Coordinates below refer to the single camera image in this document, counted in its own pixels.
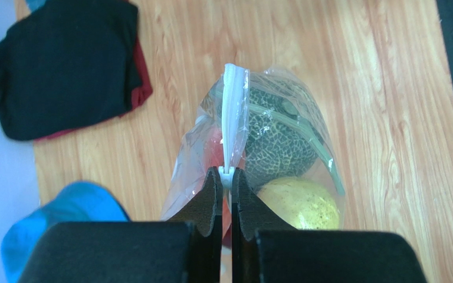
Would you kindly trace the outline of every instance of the ziploc bag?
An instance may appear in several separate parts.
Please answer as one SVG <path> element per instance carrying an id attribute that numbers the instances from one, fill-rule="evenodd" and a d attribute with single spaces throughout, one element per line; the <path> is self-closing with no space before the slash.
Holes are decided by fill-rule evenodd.
<path id="1" fill-rule="evenodd" d="M 326 124 L 307 87 L 289 71 L 225 66 L 182 139 L 163 220 L 201 189 L 211 166 L 222 166 L 220 174 L 244 169 L 257 196 L 295 228 L 343 227 L 345 191 Z M 227 196 L 224 212 L 228 205 Z"/>

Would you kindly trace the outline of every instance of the yellow pear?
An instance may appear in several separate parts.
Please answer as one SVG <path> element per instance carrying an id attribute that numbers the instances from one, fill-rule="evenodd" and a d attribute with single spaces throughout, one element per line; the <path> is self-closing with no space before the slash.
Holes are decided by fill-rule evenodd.
<path id="1" fill-rule="evenodd" d="M 280 218 L 297 229 L 338 229 L 336 202 L 319 183 L 283 177 L 265 184 L 258 197 Z"/>

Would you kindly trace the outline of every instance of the blue cloth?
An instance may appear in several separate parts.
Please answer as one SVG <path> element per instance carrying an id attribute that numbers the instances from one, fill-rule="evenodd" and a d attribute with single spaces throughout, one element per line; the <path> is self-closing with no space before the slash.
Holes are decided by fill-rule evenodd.
<path id="1" fill-rule="evenodd" d="M 6 233 L 1 244 L 6 278 L 10 283 L 19 280 L 35 244 L 56 223 L 129 220 L 107 190 L 89 182 L 72 183 L 54 200 L 14 224 Z"/>
<path id="2" fill-rule="evenodd" d="M 45 5 L 46 1 L 47 0 L 26 0 L 26 3 L 28 4 L 29 10 L 33 13 L 38 8 L 40 8 L 43 5 Z"/>

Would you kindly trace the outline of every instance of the folded black shirt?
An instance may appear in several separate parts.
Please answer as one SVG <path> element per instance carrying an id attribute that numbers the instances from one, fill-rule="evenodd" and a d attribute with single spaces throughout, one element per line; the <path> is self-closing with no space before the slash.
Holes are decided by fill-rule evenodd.
<path id="1" fill-rule="evenodd" d="M 15 140 L 90 126 L 132 109 L 140 86 L 137 8 L 49 0 L 0 42 L 0 123 Z"/>

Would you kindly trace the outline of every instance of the wood grain surface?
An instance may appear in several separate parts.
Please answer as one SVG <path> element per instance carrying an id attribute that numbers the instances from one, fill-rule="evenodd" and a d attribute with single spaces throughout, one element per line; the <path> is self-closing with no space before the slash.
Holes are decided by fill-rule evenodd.
<path id="1" fill-rule="evenodd" d="M 346 229 L 401 234 L 429 282 L 453 282 L 453 90 L 434 0 L 132 2 L 155 92 L 122 119 L 36 143 L 43 202 L 87 179 L 133 219 L 158 219 L 180 138 L 224 64 L 280 65 L 321 107 Z"/>

